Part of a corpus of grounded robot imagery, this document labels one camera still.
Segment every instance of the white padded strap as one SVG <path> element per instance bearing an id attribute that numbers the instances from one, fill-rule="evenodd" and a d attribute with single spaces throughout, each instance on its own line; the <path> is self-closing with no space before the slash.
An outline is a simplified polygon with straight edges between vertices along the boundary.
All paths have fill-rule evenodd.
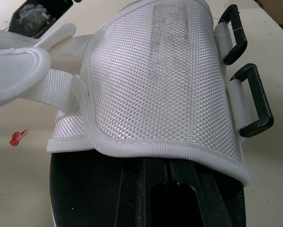
<path id="1" fill-rule="evenodd" d="M 221 61 L 227 56 L 230 50 L 233 48 L 230 30 L 228 23 L 219 23 L 214 30 L 214 38 L 218 47 Z"/>
<path id="2" fill-rule="evenodd" d="M 50 68 L 50 56 L 41 48 L 0 50 L 0 106 L 41 82 Z"/>
<path id="3" fill-rule="evenodd" d="M 251 117 L 248 110 L 247 99 L 239 79 L 233 79 L 228 83 L 228 92 L 232 113 L 235 123 L 235 129 L 240 129 L 251 124 Z"/>
<path id="4" fill-rule="evenodd" d="M 26 98 L 66 111 L 71 99 L 70 73 L 50 70 L 41 48 L 0 50 L 0 106 Z"/>
<path id="5" fill-rule="evenodd" d="M 70 84 L 73 75 L 64 71 L 50 69 L 44 80 L 25 92 L 20 98 L 30 99 L 67 111 L 73 99 Z"/>

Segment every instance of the woven fabric panel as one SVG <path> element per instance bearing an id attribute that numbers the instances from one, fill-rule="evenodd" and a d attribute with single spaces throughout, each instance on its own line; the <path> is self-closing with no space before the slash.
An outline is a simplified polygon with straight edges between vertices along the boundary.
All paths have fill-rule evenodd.
<path id="1" fill-rule="evenodd" d="M 97 127 L 111 138 L 191 142 L 243 163 L 213 37 L 197 0 L 161 0 L 108 26 L 89 58 Z"/>

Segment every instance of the black plastic frame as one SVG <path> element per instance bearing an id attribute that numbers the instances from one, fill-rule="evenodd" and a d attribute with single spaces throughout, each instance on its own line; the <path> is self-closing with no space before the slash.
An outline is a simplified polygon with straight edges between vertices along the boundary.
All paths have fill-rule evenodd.
<path id="1" fill-rule="evenodd" d="M 246 50 L 248 41 L 242 27 L 242 23 L 239 16 L 237 5 L 230 5 L 226 11 L 224 11 L 218 23 L 231 22 L 233 33 L 236 41 L 236 45 L 230 50 L 228 55 L 223 59 L 225 65 L 231 65 L 238 58 L 241 57 L 243 52 Z"/>
<path id="2" fill-rule="evenodd" d="M 242 137 L 256 136 L 272 127 L 274 118 L 265 95 L 264 87 L 255 64 L 249 63 L 238 70 L 231 80 L 239 79 L 241 82 L 248 79 L 254 104 L 259 120 L 242 128 L 239 133 Z"/>

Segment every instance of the white fabric binding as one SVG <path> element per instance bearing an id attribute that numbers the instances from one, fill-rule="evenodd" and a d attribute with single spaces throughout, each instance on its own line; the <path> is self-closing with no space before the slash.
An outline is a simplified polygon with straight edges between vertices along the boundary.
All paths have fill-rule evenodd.
<path id="1" fill-rule="evenodd" d="M 64 26 L 35 47 L 82 59 L 80 75 L 48 67 L 46 77 L 14 97 L 60 109 L 48 152 L 94 147 L 114 157 L 184 158 L 247 184 L 231 117 L 238 116 L 238 129 L 247 107 L 235 81 L 231 109 L 222 63 L 230 32 L 219 23 L 213 35 L 210 18 L 203 0 L 142 0 L 92 38 L 67 39 L 73 27 Z"/>

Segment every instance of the black rubber base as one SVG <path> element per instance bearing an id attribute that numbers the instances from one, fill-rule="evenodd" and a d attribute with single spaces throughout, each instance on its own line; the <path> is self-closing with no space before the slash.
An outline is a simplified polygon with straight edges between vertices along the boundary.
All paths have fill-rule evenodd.
<path id="1" fill-rule="evenodd" d="M 135 202 L 134 205 L 132 205 L 132 202 L 129 202 L 131 203 L 130 207 L 132 207 L 132 210 L 129 210 L 129 212 L 126 211 L 126 206 L 124 206 L 124 204 L 126 205 L 125 200 L 129 201 L 134 199 L 132 197 L 136 197 L 138 185 L 141 184 L 137 180 L 131 182 L 132 179 L 141 179 L 140 182 L 143 181 L 143 184 L 147 182 L 144 180 L 145 175 L 142 175 L 143 171 L 141 170 L 140 174 L 138 173 L 137 170 L 139 166 L 145 167 L 144 163 L 147 163 L 147 165 L 150 163 L 152 166 L 152 163 L 165 163 L 166 160 L 167 159 L 163 158 L 114 158 L 104 156 L 96 150 L 52 154 L 50 190 L 52 209 L 57 227 L 158 227 L 165 226 L 166 222 L 168 222 L 168 227 L 178 226 L 175 223 L 181 223 L 181 226 L 204 226 L 200 224 L 201 221 L 196 222 L 196 220 L 202 219 L 201 217 L 195 218 L 195 215 L 200 216 L 197 210 L 193 212 L 195 216 L 193 218 L 193 225 L 183 224 L 184 219 L 178 222 L 176 221 L 176 219 L 182 218 L 184 213 L 180 211 L 181 207 L 183 207 L 183 203 L 181 203 L 180 200 L 185 203 L 185 206 L 187 205 L 187 201 L 190 200 L 188 200 L 188 197 L 185 199 L 179 196 L 179 200 L 176 199 L 175 203 L 166 202 L 168 199 L 164 198 L 169 196 L 170 193 L 166 192 L 167 187 L 164 185 L 162 185 L 161 189 L 160 187 L 153 187 L 151 191 L 152 200 L 150 203 L 152 210 L 150 216 L 152 218 L 150 219 L 152 220 L 150 220 L 150 224 L 147 224 L 148 220 L 141 221 L 145 215 L 135 215 L 134 212 L 142 212 L 138 211 L 138 202 Z M 173 163 L 175 170 L 178 170 L 178 167 L 179 169 L 184 168 L 183 170 L 185 170 L 185 166 L 189 166 L 189 163 L 192 163 L 182 160 L 183 163 L 181 164 L 181 160 L 174 159 L 169 159 L 168 162 Z M 214 191 L 211 191 L 208 195 L 204 195 L 206 190 L 208 190 L 207 188 L 203 188 L 202 190 L 203 197 L 205 199 L 207 198 L 205 206 L 211 209 L 211 207 L 216 207 L 216 204 L 221 201 L 221 206 L 224 207 L 224 210 L 221 211 L 226 212 L 226 216 L 231 223 L 229 226 L 245 227 L 246 216 L 242 184 L 233 178 L 219 174 L 203 166 L 197 164 L 194 164 L 194 166 L 202 187 L 204 187 L 205 179 L 208 179 L 203 177 L 204 174 L 206 174 L 206 176 L 212 176 L 213 184 L 215 185 Z M 189 171 L 184 171 L 183 173 L 185 173 L 183 174 L 183 178 L 192 175 L 189 174 Z M 131 189 L 127 189 L 124 185 L 126 182 L 124 178 L 126 177 L 130 177 L 126 180 L 131 179 L 127 182 L 127 185 L 131 187 Z M 177 190 L 181 190 L 177 195 L 184 195 L 180 187 L 176 188 L 175 185 L 175 190 L 171 190 L 171 194 L 174 192 L 177 193 Z M 194 201 L 193 207 L 195 206 L 198 206 L 198 203 Z"/>

